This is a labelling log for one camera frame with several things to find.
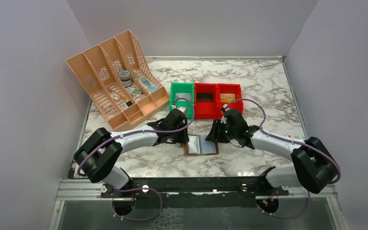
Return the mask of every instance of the desk organizer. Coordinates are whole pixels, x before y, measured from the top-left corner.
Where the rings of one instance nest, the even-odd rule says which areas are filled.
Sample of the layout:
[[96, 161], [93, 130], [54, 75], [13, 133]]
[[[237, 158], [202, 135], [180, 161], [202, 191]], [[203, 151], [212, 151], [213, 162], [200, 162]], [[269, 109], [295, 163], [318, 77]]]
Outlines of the desk organizer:
[[[191, 99], [195, 109], [196, 119], [221, 119], [221, 108], [224, 104], [235, 99], [242, 98], [241, 86], [238, 84], [207, 84], [207, 83], [172, 83], [170, 91], [170, 111], [176, 98]], [[177, 106], [187, 107], [191, 118], [192, 111], [188, 102], [178, 101]], [[243, 114], [243, 101], [229, 105], [231, 109], [237, 109]]]
[[[130, 130], [163, 109], [169, 102], [166, 89], [152, 75], [139, 41], [129, 30], [106, 40], [68, 60], [105, 120], [115, 131]], [[131, 88], [143, 94], [127, 91], [118, 73], [131, 74]]]

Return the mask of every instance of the black wire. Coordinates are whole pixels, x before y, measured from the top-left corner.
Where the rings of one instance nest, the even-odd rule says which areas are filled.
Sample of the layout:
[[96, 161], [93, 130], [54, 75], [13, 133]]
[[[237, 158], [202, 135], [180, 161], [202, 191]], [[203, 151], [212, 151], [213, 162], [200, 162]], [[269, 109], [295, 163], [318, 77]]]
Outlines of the black wire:
[[236, 146], [234, 144], [232, 144], [232, 142], [229, 142], [231, 145], [235, 146], [235, 147], [238, 147], [238, 148], [243, 148], [243, 146]]

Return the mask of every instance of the perforated divider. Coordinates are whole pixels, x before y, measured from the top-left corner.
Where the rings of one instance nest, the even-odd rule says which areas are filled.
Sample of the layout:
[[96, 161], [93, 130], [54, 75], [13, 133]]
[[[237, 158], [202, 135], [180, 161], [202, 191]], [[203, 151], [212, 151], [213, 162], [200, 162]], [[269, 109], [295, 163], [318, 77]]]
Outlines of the perforated divider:
[[[165, 87], [151, 74], [138, 40], [130, 31], [108, 39], [66, 62], [115, 131], [133, 129], [168, 104], [169, 95]], [[135, 97], [119, 78], [118, 74], [122, 70], [131, 73], [133, 89], [129, 90], [133, 90], [131, 94]], [[139, 77], [154, 84], [151, 93]], [[125, 100], [132, 102], [132, 105], [127, 106]]]

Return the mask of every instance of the marble tabletop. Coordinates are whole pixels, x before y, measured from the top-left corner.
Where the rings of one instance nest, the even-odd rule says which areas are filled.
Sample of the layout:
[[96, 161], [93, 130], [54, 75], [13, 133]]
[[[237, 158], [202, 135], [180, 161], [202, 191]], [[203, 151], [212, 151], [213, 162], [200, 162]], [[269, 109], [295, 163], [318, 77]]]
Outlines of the marble tabletop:
[[[265, 109], [266, 130], [304, 138], [296, 104], [279, 60], [155, 60], [149, 61], [149, 67], [167, 91], [170, 91], [171, 82], [240, 84], [242, 97], [257, 101]], [[166, 107], [138, 127], [163, 118], [168, 112]], [[249, 125], [259, 125], [263, 114], [254, 104], [244, 102], [243, 117]], [[208, 134], [211, 126], [212, 120], [196, 120], [188, 133]], [[91, 104], [83, 142], [99, 127], [111, 130], [95, 104]], [[218, 148], [219, 155], [185, 156], [179, 144], [143, 147], [122, 154], [116, 166], [131, 177], [207, 177], [253, 176], [270, 166], [291, 165], [288, 160], [262, 150], [230, 144], [219, 144]]]

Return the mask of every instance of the dark gray floor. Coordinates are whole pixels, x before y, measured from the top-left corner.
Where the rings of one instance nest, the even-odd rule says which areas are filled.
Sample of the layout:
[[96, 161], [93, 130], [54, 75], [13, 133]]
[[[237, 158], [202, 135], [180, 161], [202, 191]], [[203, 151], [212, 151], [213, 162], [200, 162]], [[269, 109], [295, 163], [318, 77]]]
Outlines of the dark gray floor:
[[[307, 199], [282, 199], [278, 215], [300, 212]], [[144, 218], [156, 210], [137, 209], [129, 216]], [[307, 213], [296, 219], [268, 217], [257, 208], [166, 208], [154, 220], [133, 222], [113, 218], [111, 201], [67, 201], [61, 230], [333, 230], [334, 222], [326, 198], [313, 198]]]

